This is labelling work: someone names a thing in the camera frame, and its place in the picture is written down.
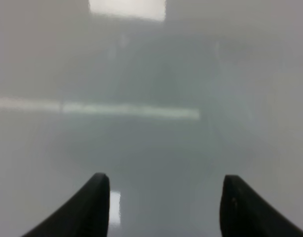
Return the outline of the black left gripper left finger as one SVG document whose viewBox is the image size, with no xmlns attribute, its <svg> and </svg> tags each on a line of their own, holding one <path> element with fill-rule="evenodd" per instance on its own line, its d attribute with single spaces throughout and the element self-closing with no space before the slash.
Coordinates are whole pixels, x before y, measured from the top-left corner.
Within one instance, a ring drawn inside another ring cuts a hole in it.
<svg viewBox="0 0 303 237">
<path fill-rule="evenodd" d="M 96 173 L 66 203 L 24 236 L 106 237 L 109 209 L 109 178 L 104 173 Z"/>
</svg>

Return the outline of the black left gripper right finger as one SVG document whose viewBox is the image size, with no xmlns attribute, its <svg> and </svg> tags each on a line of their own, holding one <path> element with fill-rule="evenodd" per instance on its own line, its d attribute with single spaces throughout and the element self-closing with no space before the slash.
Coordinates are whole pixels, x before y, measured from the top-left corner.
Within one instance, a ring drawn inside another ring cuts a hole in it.
<svg viewBox="0 0 303 237">
<path fill-rule="evenodd" d="M 303 237 L 303 230 L 237 175 L 224 178 L 219 225 L 223 237 Z"/>
</svg>

